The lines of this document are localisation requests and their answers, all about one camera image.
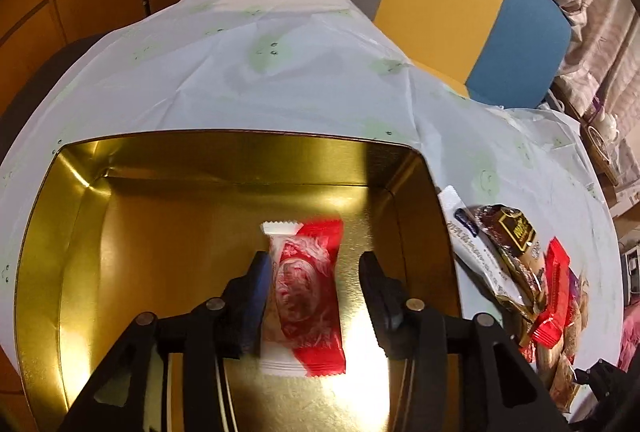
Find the wrapped candy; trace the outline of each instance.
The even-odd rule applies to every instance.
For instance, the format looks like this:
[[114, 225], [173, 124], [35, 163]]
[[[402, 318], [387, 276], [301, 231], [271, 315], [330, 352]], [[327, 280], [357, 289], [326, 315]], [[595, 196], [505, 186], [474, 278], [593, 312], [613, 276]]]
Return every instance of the wrapped candy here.
[[580, 276], [580, 318], [582, 329], [589, 322], [589, 281], [583, 275]]
[[552, 348], [562, 338], [569, 304], [569, 256], [557, 238], [549, 243], [546, 252], [546, 281], [549, 297], [546, 309], [538, 316], [531, 337], [539, 344]]
[[536, 347], [536, 368], [542, 384], [548, 390], [554, 381], [558, 360], [564, 348], [564, 339], [560, 338], [558, 343], [552, 348], [547, 348], [541, 344]]
[[537, 313], [511, 278], [509, 270], [489, 239], [479, 231], [474, 219], [452, 186], [438, 194], [447, 222], [453, 251], [489, 288], [497, 301], [533, 322]]
[[564, 323], [564, 354], [573, 364], [578, 342], [582, 332], [582, 314], [580, 313], [580, 281], [569, 269], [569, 306]]
[[476, 209], [480, 229], [495, 243], [511, 276], [532, 301], [533, 311], [545, 308], [545, 260], [540, 253], [536, 231], [524, 214], [504, 205]]
[[555, 402], [560, 412], [569, 412], [575, 395], [580, 389], [580, 386], [574, 380], [575, 375], [571, 362], [563, 353], [558, 360], [554, 382], [549, 390], [549, 395], [551, 395], [551, 399]]
[[334, 268], [342, 221], [262, 225], [270, 237], [273, 284], [262, 320], [260, 365], [267, 374], [342, 374]]
[[524, 347], [518, 347], [518, 351], [520, 351], [520, 354], [527, 361], [527, 364], [532, 364], [534, 361], [536, 361], [538, 348], [536, 347], [536, 343], [533, 340], [530, 340], [529, 344]]

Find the snack pile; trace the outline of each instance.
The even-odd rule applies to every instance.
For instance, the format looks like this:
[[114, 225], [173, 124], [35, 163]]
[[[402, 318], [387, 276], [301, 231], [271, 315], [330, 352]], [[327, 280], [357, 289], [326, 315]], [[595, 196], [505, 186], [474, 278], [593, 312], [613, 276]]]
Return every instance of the snack pile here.
[[579, 388], [572, 365], [588, 322], [587, 279], [576, 277], [556, 237], [541, 245], [521, 210], [469, 210], [452, 186], [438, 197], [454, 252], [513, 314], [520, 351], [536, 364], [558, 409], [569, 412]]

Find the white tablecloth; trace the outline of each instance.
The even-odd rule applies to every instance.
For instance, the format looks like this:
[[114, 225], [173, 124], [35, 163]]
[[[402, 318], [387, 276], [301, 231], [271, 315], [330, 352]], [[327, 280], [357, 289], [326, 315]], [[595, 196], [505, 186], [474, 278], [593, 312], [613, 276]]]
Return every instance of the white tablecloth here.
[[[570, 121], [461, 98], [414, 67], [349, 0], [182, 0], [106, 35], [51, 90], [0, 166], [0, 344], [17, 366], [15, 272], [52, 155], [74, 141], [162, 129], [256, 129], [405, 143], [469, 206], [520, 208], [591, 285], [575, 366], [616, 363], [618, 246]], [[463, 313], [493, 312], [460, 272]]]

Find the gold metal tray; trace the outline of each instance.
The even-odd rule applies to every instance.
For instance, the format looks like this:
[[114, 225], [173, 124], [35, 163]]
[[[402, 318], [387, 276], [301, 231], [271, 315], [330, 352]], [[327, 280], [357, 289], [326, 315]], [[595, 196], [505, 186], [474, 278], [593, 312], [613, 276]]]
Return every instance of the gold metal tray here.
[[[261, 374], [255, 358], [225, 361], [240, 431], [384, 431], [392, 422], [404, 365], [377, 346], [360, 254], [373, 249], [412, 297], [459, 314], [423, 158], [373, 141], [231, 131], [65, 146], [34, 205], [18, 270], [18, 358], [40, 431], [57, 429], [135, 315], [186, 313], [220, 295], [268, 248], [261, 222], [324, 216], [344, 220], [336, 284], [347, 374], [281, 378]], [[180, 362], [174, 355], [174, 432], [182, 430]]]

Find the red wrapper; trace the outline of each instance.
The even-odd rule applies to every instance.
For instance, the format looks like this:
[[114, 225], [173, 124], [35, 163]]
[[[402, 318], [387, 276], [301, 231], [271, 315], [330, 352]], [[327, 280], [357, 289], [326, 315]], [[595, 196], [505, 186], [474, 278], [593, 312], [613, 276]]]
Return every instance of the red wrapper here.
[[532, 364], [536, 359], [536, 343], [533, 340], [529, 341], [524, 347], [519, 347], [520, 354], [524, 356], [527, 364]]
[[538, 316], [531, 333], [533, 340], [547, 348], [555, 346], [564, 332], [569, 304], [569, 261], [560, 241], [554, 237], [545, 257], [546, 309]]
[[334, 268], [342, 221], [265, 223], [273, 284], [262, 322], [260, 364], [280, 376], [343, 374]]

